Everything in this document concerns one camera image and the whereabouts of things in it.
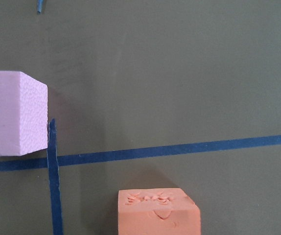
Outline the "orange foam cube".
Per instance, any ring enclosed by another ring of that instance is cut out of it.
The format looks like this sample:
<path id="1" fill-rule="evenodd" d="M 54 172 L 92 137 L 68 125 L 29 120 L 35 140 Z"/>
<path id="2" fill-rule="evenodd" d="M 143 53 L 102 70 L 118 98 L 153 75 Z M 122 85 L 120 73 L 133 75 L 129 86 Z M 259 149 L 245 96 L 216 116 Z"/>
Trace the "orange foam cube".
<path id="1" fill-rule="evenodd" d="M 200 235 L 201 213 L 180 188 L 118 192 L 119 235 Z"/>

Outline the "pink foam cube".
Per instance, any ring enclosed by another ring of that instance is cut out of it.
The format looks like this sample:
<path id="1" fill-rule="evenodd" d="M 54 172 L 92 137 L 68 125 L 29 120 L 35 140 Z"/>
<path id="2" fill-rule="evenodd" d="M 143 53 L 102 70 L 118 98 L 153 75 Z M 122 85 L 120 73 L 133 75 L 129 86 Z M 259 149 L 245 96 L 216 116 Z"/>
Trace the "pink foam cube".
<path id="1" fill-rule="evenodd" d="M 0 71 L 0 156 L 47 148 L 47 85 L 21 71 Z"/>

